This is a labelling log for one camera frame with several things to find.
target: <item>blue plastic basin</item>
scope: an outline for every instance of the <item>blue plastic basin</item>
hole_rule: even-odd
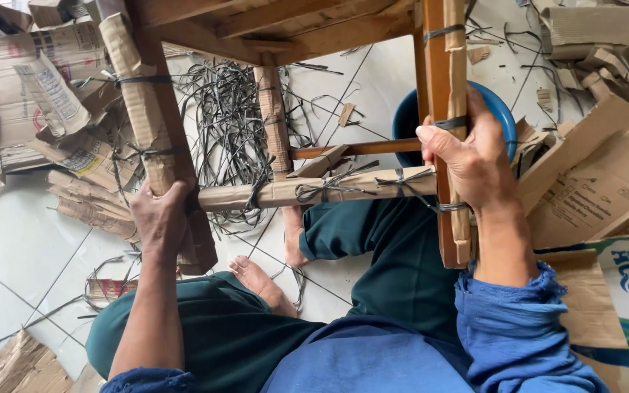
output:
[[[509,107],[490,89],[475,82],[468,82],[479,90],[484,100],[487,102],[489,111],[491,111],[494,117],[501,123],[504,130],[504,140],[516,140],[516,123],[514,122],[514,116],[511,114]],[[397,107],[395,117],[392,120],[392,138],[416,138],[416,128],[418,126],[419,107],[416,104],[416,90],[412,90]],[[507,142],[506,151],[509,153],[509,160],[514,159],[514,155],[516,155],[516,143]],[[395,153],[395,155],[397,155],[397,160],[405,168],[424,164],[422,161],[422,152],[401,152]]]

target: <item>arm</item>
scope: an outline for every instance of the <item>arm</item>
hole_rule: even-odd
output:
[[[157,197],[145,182],[130,203],[143,242],[143,265],[109,379],[137,367],[184,367],[176,302],[176,257],[186,231],[183,202],[191,188],[180,180],[164,196]]]
[[[472,130],[465,142],[428,122],[416,133],[424,159],[436,154],[448,163],[477,218],[479,261],[456,284],[458,335],[473,360],[468,381],[481,392],[607,392],[570,352],[559,322],[565,289],[535,260],[502,128],[470,86],[467,114]]]

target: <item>blue shirt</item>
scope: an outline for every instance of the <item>blue shirt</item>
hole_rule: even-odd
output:
[[[570,352],[559,322],[566,291],[554,270],[538,266],[540,276],[520,288],[461,273],[455,304],[462,348],[387,318],[344,317],[285,356],[261,392],[607,392]],[[191,392],[193,383],[180,370],[140,368],[100,392]]]

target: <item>hand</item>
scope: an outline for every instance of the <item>hand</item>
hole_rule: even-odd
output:
[[[426,118],[424,125],[416,129],[424,161],[431,163],[436,154],[448,164],[456,191],[472,206],[478,218],[506,206],[520,207],[501,124],[487,108],[482,95],[470,85],[467,85],[467,115],[472,129],[465,142],[429,125],[431,119]]]
[[[184,201],[195,179],[177,180],[163,196],[154,196],[146,180],[130,202],[130,213],[143,245],[143,254],[157,254],[160,260],[176,262],[186,232]]]

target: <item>dark green pants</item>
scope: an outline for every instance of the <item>dark green pants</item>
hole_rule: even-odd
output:
[[[457,344],[458,271],[443,268],[436,219],[416,198],[321,203],[305,212],[300,249],[309,260],[372,251],[349,315],[389,317]],[[186,370],[200,392],[258,392],[278,362],[324,326],[271,314],[227,272],[179,281],[177,291]],[[134,297],[130,292],[103,310],[89,334],[89,362],[104,378]]]

